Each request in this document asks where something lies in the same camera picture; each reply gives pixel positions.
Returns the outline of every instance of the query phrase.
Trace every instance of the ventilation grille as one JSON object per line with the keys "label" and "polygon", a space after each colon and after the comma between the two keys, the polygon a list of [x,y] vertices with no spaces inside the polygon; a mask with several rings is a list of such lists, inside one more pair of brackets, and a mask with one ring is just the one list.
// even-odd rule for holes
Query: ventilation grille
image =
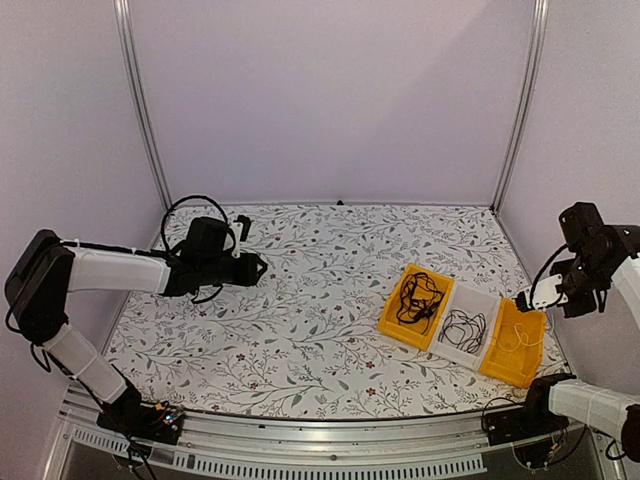
{"label": "ventilation grille", "polygon": [[469,455],[440,462],[428,462],[398,468],[372,467],[348,469],[345,467],[281,468],[242,465],[224,462],[200,455],[177,453],[174,467],[194,473],[225,479],[255,480],[411,480],[458,478],[486,472],[481,455]]}
{"label": "ventilation grille", "polygon": [[[108,433],[75,426],[74,441],[116,455],[126,455],[128,443]],[[442,461],[398,467],[290,467],[225,461],[207,455],[175,452],[164,467],[230,480],[422,480],[459,478],[486,472],[482,455],[466,455]]]}

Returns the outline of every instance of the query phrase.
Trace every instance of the vertical metal pole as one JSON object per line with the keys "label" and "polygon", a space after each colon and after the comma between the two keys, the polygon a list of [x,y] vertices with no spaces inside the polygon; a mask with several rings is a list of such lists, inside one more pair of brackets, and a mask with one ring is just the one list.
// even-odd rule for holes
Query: vertical metal pole
{"label": "vertical metal pole", "polygon": [[522,89],[520,91],[518,110],[513,122],[513,128],[511,129],[507,153],[502,166],[502,171],[500,172],[500,180],[498,181],[498,186],[491,203],[491,208],[497,216],[500,216],[500,212],[504,206],[507,190],[509,189],[509,182],[511,181],[520,144],[522,143],[527,117],[529,115],[531,100],[533,98],[533,90],[538,76],[538,67],[542,56],[548,11],[548,0],[536,0],[533,14],[533,25],[531,28],[531,40],[529,42],[529,53],[527,54],[527,68],[522,82]]}
{"label": "vertical metal pole", "polygon": [[149,167],[151,174],[158,190],[158,195],[165,209],[168,209],[173,203],[167,178],[160,162],[158,146],[153,134],[151,118],[147,108],[147,101],[142,88],[142,78],[140,76],[140,66],[136,56],[136,48],[133,40],[133,29],[131,26],[131,14],[129,11],[128,0],[114,0],[116,10],[116,20],[118,23],[118,33],[120,34],[120,45],[122,46],[122,54],[124,56],[125,70],[129,79],[129,87],[131,88],[131,96],[138,117],[138,125],[144,148],[147,152]]}

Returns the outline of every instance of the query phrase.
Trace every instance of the white wall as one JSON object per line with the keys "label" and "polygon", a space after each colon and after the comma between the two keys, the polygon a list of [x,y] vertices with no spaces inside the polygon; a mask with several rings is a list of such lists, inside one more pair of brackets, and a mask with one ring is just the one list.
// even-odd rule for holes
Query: white wall
{"label": "white wall", "polygon": [[[40,228],[148,246],[161,206],[112,2],[4,1],[0,44],[2,282]],[[71,321],[102,344],[121,297],[76,295]],[[4,297],[0,305],[4,316]],[[0,384],[0,478],[39,478],[67,382],[40,370],[28,343],[2,327]]]}
{"label": "white wall", "polygon": [[133,2],[172,192],[488,205],[533,3]]}
{"label": "white wall", "polygon": [[[503,220],[535,274],[564,242],[558,215],[592,201],[640,224],[640,9],[633,0],[551,2],[542,63]],[[557,332],[584,380],[640,394],[640,331],[619,294]],[[640,478],[634,470],[630,478]]]}

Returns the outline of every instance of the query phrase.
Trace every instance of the floral tablecloth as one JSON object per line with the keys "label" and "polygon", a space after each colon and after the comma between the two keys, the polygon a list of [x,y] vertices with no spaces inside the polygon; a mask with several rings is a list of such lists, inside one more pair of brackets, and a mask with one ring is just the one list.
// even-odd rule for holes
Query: floral tablecloth
{"label": "floral tablecloth", "polygon": [[[214,412],[292,418],[407,417],[482,408],[526,391],[381,335],[409,263],[503,296],[525,284],[486,208],[243,206],[245,250],[269,270],[213,302],[134,293],[108,358],[148,397]],[[170,242],[213,209],[178,210]],[[201,297],[212,290],[203,289]],[[545,338],[540,374],[565,368]]]}

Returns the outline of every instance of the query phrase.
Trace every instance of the robotic arm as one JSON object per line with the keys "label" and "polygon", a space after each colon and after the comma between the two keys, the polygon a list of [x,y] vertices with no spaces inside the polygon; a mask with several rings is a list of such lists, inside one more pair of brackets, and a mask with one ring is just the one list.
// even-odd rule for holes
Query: robotic arm
{"label": "robotic arm", "polygon": [[[640,227],[605,225],[592,203],[576,203],[560,215],[566,245],[542,268],[533,285],[521,291],[522,312],[562,306],[565,318],[598,309],[603,312],[612,284],[629,305],[640,328]],[[555,262],[551,276],[541,274],[565,249],[575,258]],[[525,406],[487,416],[490,441],[514,441],[527,433],[546,433],[574,418],[622,444],[629,459],[640,462],[640,398],[586,384],[570,374],[534,380]]]}
{"label": "robotic arm", "polygon": [[250,220],[227,224],[201,217],[171,251],[62,241],[50,230],[38,232],[9,275],[5,295],[17,328],[32,346],[42,347],[63,372],[79,380],[101,403],[98,424],[131,436],[177,442],[181,409],[149,406],[140,392],[76,330],[65,314],[68,292],[133,290],[167,297],[195,294],[201,286],[255,285],[267,264],[241,253]]}

